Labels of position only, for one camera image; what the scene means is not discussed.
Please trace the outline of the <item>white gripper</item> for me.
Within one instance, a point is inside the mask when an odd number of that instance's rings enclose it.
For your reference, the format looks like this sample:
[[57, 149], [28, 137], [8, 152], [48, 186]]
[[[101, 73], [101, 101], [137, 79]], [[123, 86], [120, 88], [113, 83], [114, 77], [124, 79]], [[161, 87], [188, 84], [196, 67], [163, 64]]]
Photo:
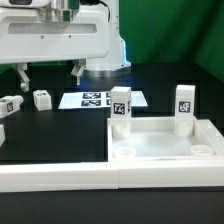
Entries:
[[23, 92], [30, 89], [26, 63], [79, 59], [71, 75], [80, 85], [85, 59], [104, 57], [108, 51], [104, 7], [81, 6], [71, 22], [42, 22], [36, 9], [0, 8], [0, 64], [14, 64]]

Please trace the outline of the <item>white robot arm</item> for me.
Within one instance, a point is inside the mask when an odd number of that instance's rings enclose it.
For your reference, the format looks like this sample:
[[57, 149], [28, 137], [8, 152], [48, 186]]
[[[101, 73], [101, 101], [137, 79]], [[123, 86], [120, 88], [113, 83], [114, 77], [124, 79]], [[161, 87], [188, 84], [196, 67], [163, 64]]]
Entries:
[[75, 63], [71, 74], [108, 76], [127, 68], [119, 0], [0, 0], [0, 65], [14, 66], [21, 89], [33, 62]]

